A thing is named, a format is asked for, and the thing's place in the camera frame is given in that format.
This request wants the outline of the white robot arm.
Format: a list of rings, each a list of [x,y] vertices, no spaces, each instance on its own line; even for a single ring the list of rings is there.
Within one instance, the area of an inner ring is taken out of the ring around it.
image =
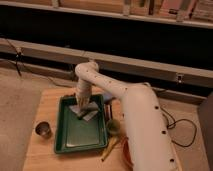
[[[102,75],[94,61],[78,64],[75,73],[80,109],[89,103],[92,85],[121,102],[133,171],[178,171],[175,150],[158,98],[148,83],[125,83]]]

